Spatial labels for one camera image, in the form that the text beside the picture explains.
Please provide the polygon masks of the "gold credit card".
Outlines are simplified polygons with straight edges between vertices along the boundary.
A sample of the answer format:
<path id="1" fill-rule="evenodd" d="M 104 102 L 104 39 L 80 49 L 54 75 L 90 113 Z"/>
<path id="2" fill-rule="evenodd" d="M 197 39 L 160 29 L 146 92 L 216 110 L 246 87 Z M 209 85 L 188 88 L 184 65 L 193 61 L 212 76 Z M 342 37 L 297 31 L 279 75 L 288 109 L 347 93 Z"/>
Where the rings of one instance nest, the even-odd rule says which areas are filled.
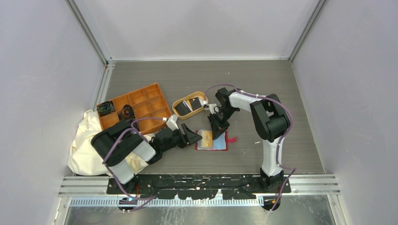
<path id="1" fill-rule="evenodd" d="M 213 134 L 210 130 L 201 130 L 200 135 L 202 136 L 200 146 L 205 149 L 211 149 L 213 147 Z"/>

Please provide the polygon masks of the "red leather card holder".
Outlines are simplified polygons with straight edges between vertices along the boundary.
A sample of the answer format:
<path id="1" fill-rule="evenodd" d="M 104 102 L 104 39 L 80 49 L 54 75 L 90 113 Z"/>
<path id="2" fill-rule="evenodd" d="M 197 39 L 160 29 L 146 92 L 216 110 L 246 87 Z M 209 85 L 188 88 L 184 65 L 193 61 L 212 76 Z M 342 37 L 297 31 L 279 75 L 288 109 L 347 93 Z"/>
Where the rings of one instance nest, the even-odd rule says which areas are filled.
<path id="1" fill-rule="evenodd" d="M 196 133 L 200 135 L 201 130 L 197 130 Z M 200 146 L 200 141 L 195 143 L 195 150 L 209 150 L 209 151 L 227 151 L 229 149 L 230 143 L 235 143 L 238 140 L 237 137 L 229 138 L 228 132 L 219 136 L 217 139 L 213 140 L 213 147 L 211 149 L 205 149 Z"/>

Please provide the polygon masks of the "tan oval tray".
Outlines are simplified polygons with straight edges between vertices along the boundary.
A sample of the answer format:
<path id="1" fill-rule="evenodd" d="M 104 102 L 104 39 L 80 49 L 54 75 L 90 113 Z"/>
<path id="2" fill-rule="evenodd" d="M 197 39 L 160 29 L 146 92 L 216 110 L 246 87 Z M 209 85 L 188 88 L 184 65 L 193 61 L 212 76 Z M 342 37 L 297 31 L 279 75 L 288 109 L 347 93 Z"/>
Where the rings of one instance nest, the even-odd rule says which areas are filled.
<path id="1" fill-rule="evenodd" d="M 201 91 L 189 94 L 172 104 L 172 110 L 178 119 L 185 120 L 204 110 L 204 101 L 208 98 Z"/>

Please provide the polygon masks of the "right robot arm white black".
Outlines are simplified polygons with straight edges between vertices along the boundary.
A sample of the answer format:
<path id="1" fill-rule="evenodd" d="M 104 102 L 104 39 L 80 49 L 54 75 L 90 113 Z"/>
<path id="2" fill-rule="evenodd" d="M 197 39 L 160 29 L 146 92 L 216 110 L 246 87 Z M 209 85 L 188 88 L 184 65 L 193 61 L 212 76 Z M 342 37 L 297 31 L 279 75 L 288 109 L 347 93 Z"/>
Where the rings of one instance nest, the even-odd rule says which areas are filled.
<path id="1" fill-rule="evenodd" d="M 204 109 L 210 111 L 208 119 L 213 138 L 226 132 L 230 126 L 228 120 L 233 113 L 241 110 L 250 112 L 257 135 L 263 143 L 259 183 L 265 192 L 273 192 L 283 181 L 282 147 L 292 126 L 290 113 L 276 94 L 262 96 L 236 88 L 221 88 L 215 97 L 219 104 L 203 101 Z"/>

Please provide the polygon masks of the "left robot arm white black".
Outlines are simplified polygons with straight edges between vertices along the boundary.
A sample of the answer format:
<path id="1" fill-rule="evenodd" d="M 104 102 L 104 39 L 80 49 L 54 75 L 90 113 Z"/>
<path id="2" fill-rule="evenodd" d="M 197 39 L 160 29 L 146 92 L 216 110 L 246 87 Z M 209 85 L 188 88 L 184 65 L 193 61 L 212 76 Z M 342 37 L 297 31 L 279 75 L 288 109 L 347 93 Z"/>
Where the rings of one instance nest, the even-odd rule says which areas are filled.
<path id="1" fill-rule="evenodd" d="M 134 177 L 148 165 L 159 161 L 164 152 L 175 147 L 185 148 L 200 140 L 202 136 L 185 124 L 180 128 L 163 127 L 146 139 L 122 120 L 96 134 L 91 145 L 106 169 L 119 181 L 118 187 L 130 194 L 137 187 Z"/>

